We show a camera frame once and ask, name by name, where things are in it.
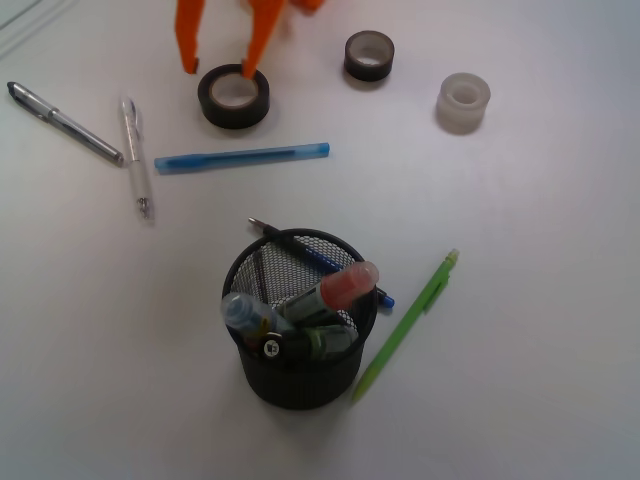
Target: pen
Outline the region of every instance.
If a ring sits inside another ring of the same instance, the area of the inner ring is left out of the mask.
[[[35,115],[43,122],[50,123],[57,129],[62,130],[71,138],[90,150],[93,150],[101,157],[106,158],[115,166],[122,167],[124,163],[122,153],[107,142],[101,140],[81,125],[78,125],[64,113],[61,113],[58,108],[46,102],[19,83],[9,82],[7,83],[7,87],[9,88],[9,95],[26,111]]]
[[[436,273],[433,274],[427,286],[424,287],[418,298],[416,298],[413,305],[409,307],[407,313],[402,317],[400,323],[395,328],[395,330],[391,333],[387,341],[384,343],[378,354],[375,356],[373,361],[369,364],[364,374],[360,378],[360,381],[356,385],[356,388],[353,392],[353,397],[351,401],[353,403],[357,402],[362,398],[362,396],[366,393],[369,387],[373,384],[375,379],[378,377],[378,374],[382,371],[384,366],[387,364],[391,355],[396,351],[398,345],[402,343],[404,337],[407,336],[409,330],[413,326],[414,323],[418,320],[422,313],[426,313],[431,305],[434,304],[440,292],[444,290],[444,287],[447,286],[449,282],[449,272],[455,266],[458,261],[458,255],[460,252],[458,250],[451,250],[447,258],[444,259],[444,262],[440,264]]]
[[[194,153],[177,157],[156,158],[154,165],[160,175],[199,172],[210,168],[234,167],[276,160],[303,160],[329,155],[328,143],[297,145],[293,147],[260,148],[239,152]]]
[[[131,154],[129,172],[131,175],[131,186],[136,200],[136,207],[145,220],[151,220],[153,207],[151,205],[151,189],[147,172],[142,163],[142,151],[140,150],[140,130],[138,129],[138,112],[136,106],[129,97],[122,97],[120,100],[122,117],[127,133],[127,142]]]
[[[277,228],[268,225],[255,218],[249,218],[249,223],[259,228],[263,235],[274,235],[280,233]],[[314,266],[319,267],[320,270],[326,273],[336,273],[342,270],[344,267],[329,257],[322,255],[320,252],[316,252],[314,249],[307,247],[304,243],[301,243],[292,238],[284,238],[282,240],[283,246],[294,255],[306,260],[307,263],[312,263]],[[396,301],[387,295],[387,292],[380,288],[376,288],[378,292],[378,303],[385,308],[393,308]]]

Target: red highlighter cap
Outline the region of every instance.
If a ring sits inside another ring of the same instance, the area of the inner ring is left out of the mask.
[[[353,301],[376,286],[380,273],[371,262],[357,262],[322,279],[320,293],[324,303],[334,310],[345,310]]]

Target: silver pen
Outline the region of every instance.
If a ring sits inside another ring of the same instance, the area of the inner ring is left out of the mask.
[[[59,130],[62,130],[71,138],[93,150],[101,157],[106,158],[117,167],[123,166],[124,156],[122,153],[104,140],[98,138],[83,126],[78,125],[64,113],[61,113],[58,108],[54,107],[49,102],[40,98],[38,95],[26,89],[19,83],[9,82],[7,83],[7,87],[9,88],[9,94],[11,97],[18,103],[18,105],[29,113],[35,115],[43,122],[50,123]]]
[[[138,112],[136,106],[129,97],[123,96],[120,101],[124,126],[127,134],[127,142],[131,154],[129,172],[131,172],[131,186],[136,200],[136,207],[145,220],[153,219],[153,205],[151,204],[151,188],[147,171],[142,163],[142,151],[140,150],[140,130],[138,128]]]

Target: black tape roll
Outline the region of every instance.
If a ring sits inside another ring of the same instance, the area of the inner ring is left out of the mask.
[[[269,82],[256,70],[253,79],[247,80],[253,82],[253,98],[241,105],[225,105],[214,96],[214,85],[221,85],[217,82],[225,81],[225,77],[231,74],[242,75],[242,65],[222,65],[202,77],[198,85],[198,100],[202,113],[207,120],[221,128],[251,127],[262,120],[269,111]]]
[[[344,68],[354,78],[364,82],[382,80],[391,72],[395,47],[384,33],[365,30],[352,35],[344,47]],[[368,58],[375,63],[358,59]]]

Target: pen holder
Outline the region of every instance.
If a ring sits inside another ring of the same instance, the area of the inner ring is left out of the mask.
[[[324,272],[282,247],[282,240],[287,238],[297,240],[343,267],[363,261],[351,246],[327,233],[283,230],[261,238],[240,254],[227,274],[222,296],[230,292],[248,293],[275,308],[317,284]],[[348,311],[339,311],[342,319],[358,331],[355,342],[338,358],[303,362],[293,367],[258,357],[236,332],[229,329],[229,333],[238,346],[242,367],[253,391],[273,405],[306,410],[331,402],[351,385],[377,308],[374,289],[354,302]]]

